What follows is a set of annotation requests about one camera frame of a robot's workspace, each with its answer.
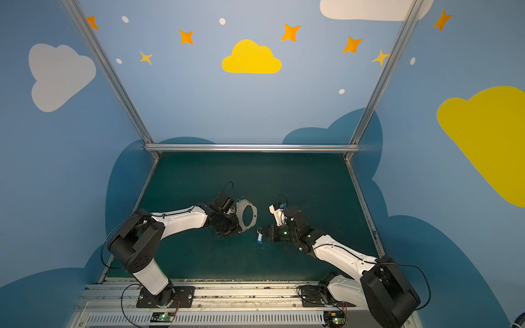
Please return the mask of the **blue key tag with key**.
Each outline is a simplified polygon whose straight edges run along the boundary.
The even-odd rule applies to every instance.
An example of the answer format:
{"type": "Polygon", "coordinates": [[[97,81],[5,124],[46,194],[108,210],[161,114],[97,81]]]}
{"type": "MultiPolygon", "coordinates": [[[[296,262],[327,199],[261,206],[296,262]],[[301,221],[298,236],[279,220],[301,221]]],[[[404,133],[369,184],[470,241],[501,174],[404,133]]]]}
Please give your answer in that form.
{"type": "Polygon", "coordinates": [[[256,241],[257,241],[257,243],[258,243],[259,245],[261,245],[262,242],[263,242],[263,241],[262,241],[262,240],[263,240],[262,228],[258,228],[256,232],[257,232],[257,240],[256,240],[256,241]]]}

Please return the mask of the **grey ring-shaped metal plate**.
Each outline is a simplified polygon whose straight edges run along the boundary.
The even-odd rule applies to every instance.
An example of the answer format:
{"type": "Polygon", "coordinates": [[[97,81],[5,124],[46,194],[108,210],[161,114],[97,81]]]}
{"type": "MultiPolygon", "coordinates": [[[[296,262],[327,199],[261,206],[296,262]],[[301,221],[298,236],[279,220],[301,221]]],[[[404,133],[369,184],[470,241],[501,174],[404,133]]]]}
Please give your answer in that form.
{"type": "Polygon", "coordinates": [[[258,209],[249,200],[242,198],[235,201],[234,214],[238,221],[238,232],[244,233],[254,228],[258,218],[258,209]]]}

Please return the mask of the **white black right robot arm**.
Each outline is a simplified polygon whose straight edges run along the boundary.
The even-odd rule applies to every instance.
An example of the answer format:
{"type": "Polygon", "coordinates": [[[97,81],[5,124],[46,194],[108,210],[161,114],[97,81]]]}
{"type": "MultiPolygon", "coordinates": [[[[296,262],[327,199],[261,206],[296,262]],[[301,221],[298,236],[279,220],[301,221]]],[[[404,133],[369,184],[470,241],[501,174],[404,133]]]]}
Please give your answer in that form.
{"type": "Polygon", "coordinates": [[[277,202],[269,207],[276,222],[261,229],[269,242],[290,242],[302,253],[327,262],[348,277],[331,275],[321,284],[336,302],[367,310],[382,327],[401,327],[417,311],[421,298],[401,266],[388,256],[375,258],[311,228],[297,207],[277,202]]]}

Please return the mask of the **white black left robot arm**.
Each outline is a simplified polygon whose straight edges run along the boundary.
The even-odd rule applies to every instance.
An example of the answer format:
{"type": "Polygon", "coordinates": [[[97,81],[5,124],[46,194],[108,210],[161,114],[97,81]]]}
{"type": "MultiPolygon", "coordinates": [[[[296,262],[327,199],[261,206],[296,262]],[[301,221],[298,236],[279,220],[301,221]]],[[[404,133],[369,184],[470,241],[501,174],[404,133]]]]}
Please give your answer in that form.
{"type": "Polygon", "coordinates": [[[147,295],[164,297],[165,306],[174,294],[173,285],[154,257],[162,240],[187,230],[212,227],[218,236],[241,231],[243,211],[226,194],[208,204],[183,210],[149,213],[137,210],[107,242],[107,249],[143,286],[147,295]]]}

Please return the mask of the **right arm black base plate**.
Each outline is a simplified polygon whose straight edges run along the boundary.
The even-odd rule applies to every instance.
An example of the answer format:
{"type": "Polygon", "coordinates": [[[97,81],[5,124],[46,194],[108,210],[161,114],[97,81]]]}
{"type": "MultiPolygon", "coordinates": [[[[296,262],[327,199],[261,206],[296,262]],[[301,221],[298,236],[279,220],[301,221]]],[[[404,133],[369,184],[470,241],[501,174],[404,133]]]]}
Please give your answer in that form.
{"type": "Polygon", "coordinates": [[[327,288],[318,285],[300,285],[296,288],[297,296],[302,302],[304,308],[319,308],[319,307],[354,307],[354,305],[336,301],[329,293],[327,288]]]}

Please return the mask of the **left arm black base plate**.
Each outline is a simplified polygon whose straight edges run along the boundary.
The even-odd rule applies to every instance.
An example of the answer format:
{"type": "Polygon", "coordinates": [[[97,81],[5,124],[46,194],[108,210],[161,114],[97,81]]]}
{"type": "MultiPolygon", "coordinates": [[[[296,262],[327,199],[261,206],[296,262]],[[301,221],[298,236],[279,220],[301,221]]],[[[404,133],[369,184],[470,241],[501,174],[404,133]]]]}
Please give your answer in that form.
{"type": "Polygon", "coordinates": [[[194,300],[193,286],[166,286],[158,295],[142,287],[136,308],[190,308],[194,300]]]}

